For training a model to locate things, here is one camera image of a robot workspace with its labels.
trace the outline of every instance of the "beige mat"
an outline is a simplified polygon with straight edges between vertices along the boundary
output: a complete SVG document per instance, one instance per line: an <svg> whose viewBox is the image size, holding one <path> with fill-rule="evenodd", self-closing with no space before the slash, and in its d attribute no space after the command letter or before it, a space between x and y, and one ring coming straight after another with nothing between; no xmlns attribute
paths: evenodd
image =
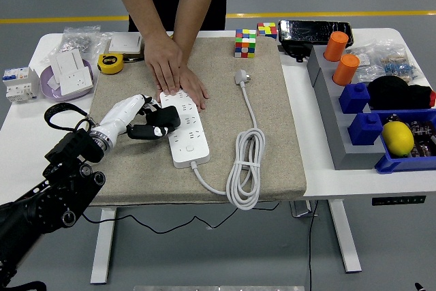
<svg viewBox="0 0 436 291"><path fill-rule="evenodd" d="M198 166L204 180L225 190L236 137L253 127L243 93L234 84L234 73L243 69L252 77L246 90L258 127L266 135L260 199L301 197L306 179L276 41L258 37L255 58L236 59L233 37L198 38L189 67L211 97L207 109L200 113L211 151L211 160ZM155 96L144 62L126 64L115 75L100 74L91 116L101 121L115 103L138 93ZM134 123L141 123L141 119L138 115ZM144 141L119 136L115 150L94 169L106 175L106 184L91 205L228 201L202 187L191 168L174 167L167 138Z"/></svg>

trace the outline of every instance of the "power cord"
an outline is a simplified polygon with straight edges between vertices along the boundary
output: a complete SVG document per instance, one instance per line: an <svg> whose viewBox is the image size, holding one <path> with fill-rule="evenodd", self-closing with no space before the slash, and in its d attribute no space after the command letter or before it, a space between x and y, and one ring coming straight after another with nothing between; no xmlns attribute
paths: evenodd
<svg viewBox="0 0 436 291"><path fill-rule="evenodd" d="M280 202L278 202L273 208L253 208L253 209L257 209L259 211L274 211L278 206L280 205ZM148 228L150 231L156 233L156 234L165 234L165 233L169 233L172 232L174 230L177 230L178 228L182 228L183 226L186 226L190 223L192 223L195 219L202 221L203 223L205 223L211 230L220 227L222 224L224 224L225 221L227 221L229 218L231 218L231 216L233 216L233 214L235 214L235 212L238 209L235 208L234 211L228 215L223 221L221 221L221 223L219 223L216 226L212 226L210 225L207 221L205 221L204 219L199 218L197 215L195 215L194 217L191 218L191 220L187 221L186 223L183 223L181 225L175 226L169 230L166 231L156 231L154 228L150 227L149 225L142 223L139 219L137 219L135 216L133 215L126 215L126 216L122 216L122 217L118 217L118 218L111 218L111 219L103 219L101 221L93 221L92 219L89 219L84 213L82 214L83 218L85 218L89 223L92 224L100 224L100 223L104 223L105 221L121 221L122 219L126 219L128 217L132 218L136 223L140 224L141 226L144 226L145 228Z"/></svg>
<svg viewBox="0 0 436 291"><path fill-rule="evenodd" d="M191 162L191 168L195 172L198 180L207 190L214 194L227 196L230 203L243 211L248 211L252 209L259 200L260 162L264 155L266 140L264 132L261 129L258 129L253 109L248 100L247 92L245 91L245 83L251 80L250 76L246 71L238 70L235 74L234 80L237 85L240 85L243 91L245 103L247 104L251 120L253 121L253 128L239 133L236 138L236 157L227 179L225 191L216 190L207 184L198 172L197 163L195 161ZM243 170L248 170L248 172L244 180L241 181ZM250 179L251 189L249 192L246 192L243 187L246 186Z"/></svg>

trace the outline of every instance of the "human hand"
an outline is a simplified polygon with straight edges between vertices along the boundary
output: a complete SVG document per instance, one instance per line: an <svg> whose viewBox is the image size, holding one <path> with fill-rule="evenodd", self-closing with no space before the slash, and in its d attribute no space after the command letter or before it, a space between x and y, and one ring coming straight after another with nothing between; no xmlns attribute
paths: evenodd
<svg viewBox="0 0 436 291"><path fill-rule="evenodd" d="M191 71L186 64L180 66L180 86L191 97L200 112L206 109L206 99L209 98L203 82Z"/></svg>
<svg viewBox="0 0 436 291"><path fill-rule="evenodd" d="M158 91L175 95L180 89L182 50L167 35L156 33L144 38L145 63L152 72Z"/></svg>

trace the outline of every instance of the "lemon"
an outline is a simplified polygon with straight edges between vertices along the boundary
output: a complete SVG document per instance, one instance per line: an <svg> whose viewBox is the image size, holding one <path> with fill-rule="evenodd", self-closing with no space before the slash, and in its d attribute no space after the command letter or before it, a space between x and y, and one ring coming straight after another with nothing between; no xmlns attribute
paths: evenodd
<svg viewBox="0 0 436 291"><path fill-rule="evenodd" d="M383 125L381 136L389 152L399 157L407 155L414 147L414 135L403 122L386 123Z"/></svg>

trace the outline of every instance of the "power strip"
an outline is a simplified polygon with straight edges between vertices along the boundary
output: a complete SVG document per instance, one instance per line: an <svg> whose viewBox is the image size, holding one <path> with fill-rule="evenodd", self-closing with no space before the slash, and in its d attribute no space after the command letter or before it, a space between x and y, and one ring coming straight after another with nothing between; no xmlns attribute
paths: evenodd
<svg viewBox="0 0 436 291"><path fill-rule="evenodd" d="M171 134L168 134L172 161L176 168L186 168L195 161L197 165L204 164L211 158L206 135L197 106L184 90L176 95L161 93L161 105L163 108L174 106L180 117L180 126Z"/></svg>

